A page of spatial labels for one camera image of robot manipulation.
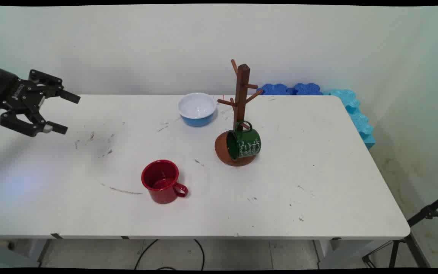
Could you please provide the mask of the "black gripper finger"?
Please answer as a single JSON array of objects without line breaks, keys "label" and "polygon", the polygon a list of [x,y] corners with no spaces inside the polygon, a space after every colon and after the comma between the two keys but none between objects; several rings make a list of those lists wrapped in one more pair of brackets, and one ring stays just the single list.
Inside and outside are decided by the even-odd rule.
[{"label": "black gripper finger", "polygon": [[60,97],[74,104],[78,104],[81,99],[80,96],[66,91],[62,85],[63,80],[56,76],[38,70],[31,70],[28,80],[31,82],[28,87],[29,91],[38,92],[47,98]]},{"label": "black gripper finger", "polygon": [[66,134],[68,127],[45,120],[40,114],[43,101],[36,103],[33,100],[17,100],[10,104],[3,100],[2,109],[6,112],[0,115],[0,125],[30,137],[35,137],[40,132]]}]

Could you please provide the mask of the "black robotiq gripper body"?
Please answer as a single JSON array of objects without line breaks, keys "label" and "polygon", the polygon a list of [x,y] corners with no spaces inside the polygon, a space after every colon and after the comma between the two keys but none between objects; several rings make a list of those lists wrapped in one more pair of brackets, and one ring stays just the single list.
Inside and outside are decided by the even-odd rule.
[{"label": "black robotiq gripper body", "polygon": [[31,70],[27,80],[0,68],[0,109],[37,114],[47,98],[47,74]]}]

